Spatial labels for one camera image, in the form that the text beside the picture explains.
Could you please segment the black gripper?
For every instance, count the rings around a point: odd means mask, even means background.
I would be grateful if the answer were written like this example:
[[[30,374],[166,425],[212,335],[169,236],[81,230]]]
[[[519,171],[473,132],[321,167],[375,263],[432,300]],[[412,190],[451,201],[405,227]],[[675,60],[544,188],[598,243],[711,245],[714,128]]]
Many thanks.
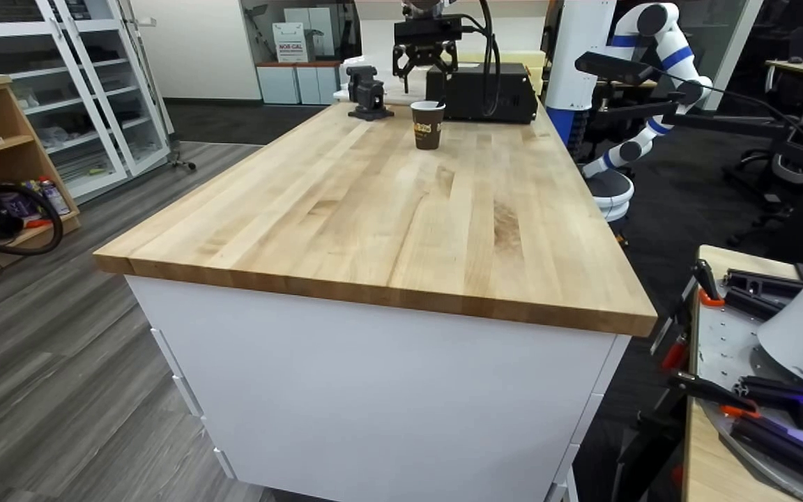
[[[442,49],[439,57],[439,78],[438,88],[453,78],[456,71],[456,39],[462,36],[460,15],[438,15],[438,18],[412,18],[392,26],[392,77],[400,81],[400,89],[409,93],[409,50]]]

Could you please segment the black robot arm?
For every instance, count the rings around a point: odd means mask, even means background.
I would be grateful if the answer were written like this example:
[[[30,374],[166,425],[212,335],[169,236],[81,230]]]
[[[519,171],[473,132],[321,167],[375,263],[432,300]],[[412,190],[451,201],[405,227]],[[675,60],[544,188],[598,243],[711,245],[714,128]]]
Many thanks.
[[[435,68],[451,77],[460,64],[456,43],[466,33],[484,39],[483,88],[494,88],[502,74],[499,45],[488,0],[477,0],[483,18],[451,15],[453,0],[400,0],[400,21],[392,26],[389,74],[409,88],[416,68]]]

